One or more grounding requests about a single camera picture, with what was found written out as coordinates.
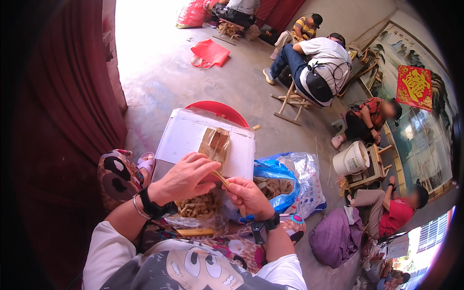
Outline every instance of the striped shirt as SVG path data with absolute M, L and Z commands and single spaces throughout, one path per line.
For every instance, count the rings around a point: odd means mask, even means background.
M 298 27 L 301 29 L 301 34 L 303 35 L 304 40 L 308 40 L 311 38 L 316 37 L 316 25 L 310 25 L 308 21 L 308 17 L 301 17 L 298 19 L 293 26 L 293 30 Z
M 253 15 L 255 8 L 259 7 L 259 0 L 230 0 L 227 7 L 248 15 Z

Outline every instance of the sandal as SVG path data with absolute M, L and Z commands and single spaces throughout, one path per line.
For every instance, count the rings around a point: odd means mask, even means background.
M 147 157 L 152 155 L 153 156 L 153 159 L 148 159 L 148 160 L 143 160 L 142 158 L 143 157 Z M 148 175 L 152 176 L 152 173 L 153 173 L 153 169 L 155 167 L 155 155 L 154 153 L 152 152 L 147 152 L 147 153 L 144 153 L 140 158 L 139 160 L 137 161 L 137 168 L 140 169 L 140 168 L 145 168 L 148 172 Z
M 348 195 L 349 195 L 349 191 L 348 190 L 345 190 L 345 203 L 347 206 L 350 206 L 351 205 L 351 199 L 348 199 Z

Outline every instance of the red patterned shirt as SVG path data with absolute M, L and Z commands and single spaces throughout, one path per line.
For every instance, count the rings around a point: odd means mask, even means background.
M 383 100 L 379 97 L 372 97 L 365 101 L 361 106 L 353 106 L 348 109 L 348 113 L 358 116 L 361 118 L 361 109 L 367 106 L 369 109 L 369 114 L 371 116 L 371 122 L 374 125 L 376 130 L 380 130 L 385 123 L 385 119 L 380 115 L 380 104 Z

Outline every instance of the blue jeans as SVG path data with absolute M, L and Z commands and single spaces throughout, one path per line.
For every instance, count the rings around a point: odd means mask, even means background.
M 307 64 L 303 61 L 301 54 L 293 50 L 293 45 L 290 43 L 284 45 L 284 47 L 277 55 L 276 60 L 274 60 L 272 63 L 271 76 L 273 78 L 277 78 L 287 65 L 290 67 L 291 75 L 298 89 L 302 91 L 307 97 L 313 99 L 306 92 L 300 82 L 301 71 L 307 66 Z

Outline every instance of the sneaker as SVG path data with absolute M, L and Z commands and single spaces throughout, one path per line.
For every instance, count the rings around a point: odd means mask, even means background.
M 273 52 L 273 53 L 271 54 L 271 59 L 272 59 L 272 60 L 276 60 L 277 55 L 279 55 L 278 52 Z
M 338 149 L 340 145 L 343 143 L 343 137 L 341 135 L 337 135 L 334 138 L 332 138 L 332 145 L 335 147 L 335 149 Z
M 271 76 L 271 69 L 270 68 L 266 67 L 265 69 L 263 69 L 263 74 L 266 77 L 266 81 L 267 81 L 268 84 L 274 85 L 276 83 L 276 81 L 275 81 L 276 79 Z
M 214 22 L 214 21 L 208 22 L 208 25 L 209 25 L 211 28 L 216 28 L 216 27 L 218 27 L 218 23 L 217 23 L 217 22 Z

